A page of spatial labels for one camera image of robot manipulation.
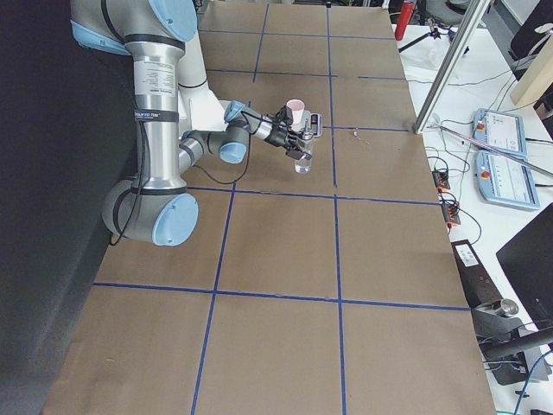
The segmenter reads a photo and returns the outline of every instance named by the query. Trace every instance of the black monitor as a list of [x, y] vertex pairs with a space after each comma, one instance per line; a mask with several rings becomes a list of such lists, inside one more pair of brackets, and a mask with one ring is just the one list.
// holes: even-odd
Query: black monitor
[[553, 319], [553, 203], [517, 233], [497, 257], [512, 288], [539, 329]]

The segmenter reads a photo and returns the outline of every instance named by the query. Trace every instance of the white table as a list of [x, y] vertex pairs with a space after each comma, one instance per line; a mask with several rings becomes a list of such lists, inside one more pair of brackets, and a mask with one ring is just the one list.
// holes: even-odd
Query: white table
[[[429, 28], [421, 26], [409, 26], [405, 37], [398, 43], [401, 47], [414, 40], [420, 35], [429, 32]], [[457, 68], [454, 71], [450, 84], [462, 84], [467, 82], [478, 82], [495, 75], [503, 73], [509, 69], [503, 56], [499, 52], [492, 37], [486, 29], [477, 29], [469, 44], [470, 51], [465, 54]], [[434, 40], [427, 38], [417, 45], [401, 53], [402, 63], [408, 80], [418, 80], [421, 82], [433, 80], [437, 72], [437, 65], [445, 55], [448, 48], [448, 38], [443, 36], [441, 39]], [[498, 104], [502, 99], [505, 89], [510, 90], [516, 85], [512, 84], [514, 76], [511, 72], [504, 73], [497, 79], [489, 80], [475, 86], [448, 86], [442, 95], [438, 105], [435, 108], [435, 115], [440, 120], [452, 119], [460, 122], [471, 121], [474, 111], [478, 108], [488, 108], [499, 95], [499, 90], [504, 86], [502, 93], [496, 100], [492, 109], [497, 110]], [[424, 99], [430, 89], [430, 83], [417, 83], [410, 81], [410, 93], [413, 105], [418, 113], [423, 105]], [[543, 127], [542, 122], [529, 105], [516, 111], [510, 111], [515, 108], [509, 97], [505, 96], [503, 104], [499, 108], [501, 111], [514, 112], [524, 118], [524, 130], [527, 137], [540, 140], [551, 140], [548, 132]], [[458, 131], [465, 135], [472, 133], [472, 126], [459, 124], [444, 124], [448, 128]], [[462, 169], [463, 162], [445, 153], [444, 144], [437, 131], [425, 130], [423, 133], [425, 145], [438, 149], [439, 154], [430, 148], [427, 148], [429, 156], [443, 158], [451, 169]], [[462, 144], [461, 140], [444, 134], [447, 148], [452, 153], [465, 158], [468, 150], [467, 143]], [[529, 162], [538, 165], [549, 171], [553, 170], [553, 145], [537, 144], [528, 142]], [[471, 171], [465, 174], [461, 183], [461, 174], [453, 172], [450, 174], [449, 182], [451, 193], [459, 197], [461, 195], [461, 208], [467, 210], [482, 226], [482, 235], [478, 243], [474, 245], [474, 250], [480, 257], [483, 265], [497, 285], [503, 297], [511, 298], [520, 304], [511, 285], [507, 281], [503, 270], [495, 256], [495, 253], [520, 229], [530, 222], [539, 211], [526, 211], [510, 207], [501, 207], [485, 201], [478, 190], [478, 185], [474, 178], [474, 156], [476, 149], [473, 147], [468, 154], [467, 161], [471, 165]], [[434, 165], [434, 159], [430, 159], [430, 165]], [[535, 182], [551, 184], [553, 180], [548, 179], [537, 173], [533, 173]], [[538, 198], [541, 209], [547, 207], [553, 202], [553, 188], [538, 188]], [[461, 226], [454, 227], [450, 233], [452, 241], [468, 239], [474, 241], [478, 236], [478, 227], [476, 224], [461, 213]], [[523, 322], [529, 322], [531, 319], [525, 310], [518, 313], [518, 317]], [[530, 383], [527, 393], [529, 398], [523, 399], [519, 413], [529, 414], [530, 409], [538, 408], [544, 411], [553, 412], [553, 376], [547, 382]], [[514, 410], [518, 395], [514, 393], [522, 388], [522, 383], [500, 386], [493, 378], [493, 374], [488, 372], [488, 380], [493, 394], [493, 399], [498, 411], [512, 412]]]

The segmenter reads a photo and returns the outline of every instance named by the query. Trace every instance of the blue cable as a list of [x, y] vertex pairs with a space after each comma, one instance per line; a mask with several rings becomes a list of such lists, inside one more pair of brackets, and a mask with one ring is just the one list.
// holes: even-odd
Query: blue cable
[[530, 379], [531, 379], [532, 375], [534, 374], [534, 370], [536, 370], [537, 364], [540, 361], [542, 361], [543, 359], [545, 359], [545, 356], [547, 356], [548, 354], [551, 354], [551, 353], [553, 353], [553, 350], [550, 350], [549, 352], [546, 352], [546, 353], [542, 354], [541, 356], [539, 356], [539, 359], [536, 360], [536, 362], [532, 366], [532, 369], [530, 369], [530, 372], [528, 373], [528, 377], [526, 378], [526, 382], [524, 383], [522, 391], [520, 391], [520, 395], [518, 396], [517, 406], [515, 406], [515, 410], [514, 410], [513, 413], [516, 414], [518, 412], [518, 408], [520, 407], [520, 404], [522, 402], [522, 398], [524, 397], [524, 393], [526, 392], [526, 387], [530, 383]]

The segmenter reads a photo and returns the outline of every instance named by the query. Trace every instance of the white label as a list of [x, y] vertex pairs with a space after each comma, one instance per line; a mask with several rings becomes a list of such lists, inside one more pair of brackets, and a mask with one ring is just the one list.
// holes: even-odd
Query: white label
[[465, 264], [467, 268], [469, 266], [478, 265], [478, 260], [474, 256], [473, 251], [470, 249], [470, 246], [468, 246], [467, 244], [457, 245], [455, 246], [455, 249], [457, 250], [457, 253], [459, 253], [461, 261], [463, 261], [463, 264]]
[[170, 63], [135, 62], [135, 94], [175, 96], [175, 65]]
[[509, 201], [531, 201], [524, 168], [502, 156], [490, 155], [489, 158], [496, 196]]
[[517, 118], [489, 112], [486, 115], [487, 143], [505, 150], [520, 151]]

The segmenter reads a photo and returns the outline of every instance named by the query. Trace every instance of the red fire extinguisher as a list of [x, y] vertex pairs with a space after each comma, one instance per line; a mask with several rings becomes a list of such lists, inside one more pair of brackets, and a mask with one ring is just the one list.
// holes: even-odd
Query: red fire extinguisher
[[401, 8], [399, 19], [397, 19], [395, 32], [397, 41], [401, 41], [404, 38], [405, 29], [407, 28], [407, 25], [409, 24], [409, 22], [411, 21], [411, 17], [413, 16], [415, 3], [416, 0], [404, 0], [404, 5]]

